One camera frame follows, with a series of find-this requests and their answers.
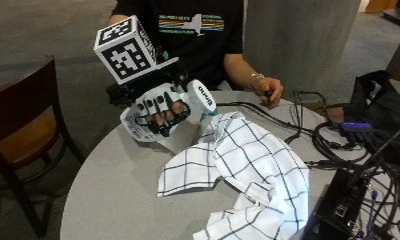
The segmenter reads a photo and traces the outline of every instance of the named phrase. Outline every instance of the checkered towel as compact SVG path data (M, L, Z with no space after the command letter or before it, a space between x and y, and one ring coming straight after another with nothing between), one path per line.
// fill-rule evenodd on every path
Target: checkered towel
M199 144L166 165L158 196L213 187L239 190L233 210L213 213L194 239L290 239L308 218L308 167L291 147L239 112L213 118Z

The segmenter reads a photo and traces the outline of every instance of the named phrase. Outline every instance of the bracelet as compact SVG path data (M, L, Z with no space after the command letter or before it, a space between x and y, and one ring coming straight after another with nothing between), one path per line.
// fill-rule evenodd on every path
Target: bracelet
M249 88L254 91L257 91L257 84L258 81L266 78L266 76L262 73L253 73L250 80L249 80Z

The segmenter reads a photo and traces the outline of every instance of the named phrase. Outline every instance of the t-shirt graphic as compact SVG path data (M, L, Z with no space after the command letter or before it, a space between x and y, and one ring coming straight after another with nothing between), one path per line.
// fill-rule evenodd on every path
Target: t-shirt graphic
M159 16L159 32L205 35L210 31L225 31L225 20L217 15Z

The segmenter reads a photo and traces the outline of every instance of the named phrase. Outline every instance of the apriltag cube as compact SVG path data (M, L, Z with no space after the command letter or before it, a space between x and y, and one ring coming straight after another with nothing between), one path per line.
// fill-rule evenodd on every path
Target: apriltag cube
M98 31L94 51L119 84L157 69L155 48L135 15Z

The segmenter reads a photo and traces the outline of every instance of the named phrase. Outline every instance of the floor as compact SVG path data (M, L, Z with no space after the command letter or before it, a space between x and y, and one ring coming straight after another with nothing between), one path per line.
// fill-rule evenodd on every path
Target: floor
M0 0L0 85L28 73L46 55L56 56L64 114L86 154L118 126L122 112L109 105L105 89L115 81L93 51L95 33L107 25L114 4L99 0ZM386 69L399 42L400 26L360 8L328 102L350 100L355 78ZM66 190L78 169L68 153L53 174L29 186L40 211L52 191L60 195L45 239L60 239ZM37 239L8 191L0 192L0 205L0 240Z

